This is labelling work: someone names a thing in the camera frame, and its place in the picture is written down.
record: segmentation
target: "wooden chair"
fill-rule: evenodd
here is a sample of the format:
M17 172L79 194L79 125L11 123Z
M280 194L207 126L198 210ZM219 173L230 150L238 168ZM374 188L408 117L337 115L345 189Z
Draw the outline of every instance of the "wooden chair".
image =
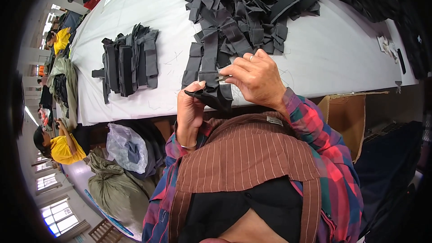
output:
M117 243L122 239L123 234L111 222L103 219L90 231L89 236L96 243Z

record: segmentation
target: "plastic bag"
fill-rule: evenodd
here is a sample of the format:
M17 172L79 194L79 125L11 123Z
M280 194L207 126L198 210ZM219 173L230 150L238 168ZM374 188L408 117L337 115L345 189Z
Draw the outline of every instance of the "plastic bag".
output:
M146 142L133 129L109 123L110 132L107 136L107 151L126 170L144 173L147 167ZM136 156L131 156L131 145Z

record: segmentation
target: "metal clip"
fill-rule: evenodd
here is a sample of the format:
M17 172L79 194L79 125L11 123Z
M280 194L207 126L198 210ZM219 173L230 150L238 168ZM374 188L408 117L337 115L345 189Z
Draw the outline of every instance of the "metal clip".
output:
M397 85L396 93L400 94L402 81L394 81L394 83Z

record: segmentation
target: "white tablecloth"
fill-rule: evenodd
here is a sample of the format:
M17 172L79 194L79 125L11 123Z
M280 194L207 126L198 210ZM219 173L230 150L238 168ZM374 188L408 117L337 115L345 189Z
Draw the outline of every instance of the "white tablecloth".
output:
M189 47L199 31L188 20L185 0L101 0L77 30L71 60L78 74L78 122L91 125L117 119L137 119L177 113L176 96L189 57ZM321 0L321 16L304 14L288 20L288 37L283 55L274 55L286 85L306 97L376 90L395 86L395 81L413 84L408 73L382 53L376 36L399 36L394 23L371 24L338 0ZM102 81L91 72L103 67L103 38L128 34L134 24L159 29L156 41L159 66L157 89L140 88L129 97L111 92L104 104ZM398 48L403 48L398 37ZM233 106L249 104L232 86Z

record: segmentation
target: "clothing label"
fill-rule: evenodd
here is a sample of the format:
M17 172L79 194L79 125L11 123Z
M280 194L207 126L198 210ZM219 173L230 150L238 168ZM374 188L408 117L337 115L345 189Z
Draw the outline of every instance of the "clothing label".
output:
M270 123L273 123L273 124L278 124L278 125L280 125L282 127L284 126L282 124L282 121L280 119L278 119L276 117L273 117L273 116L267 116L267 121L270 122Z

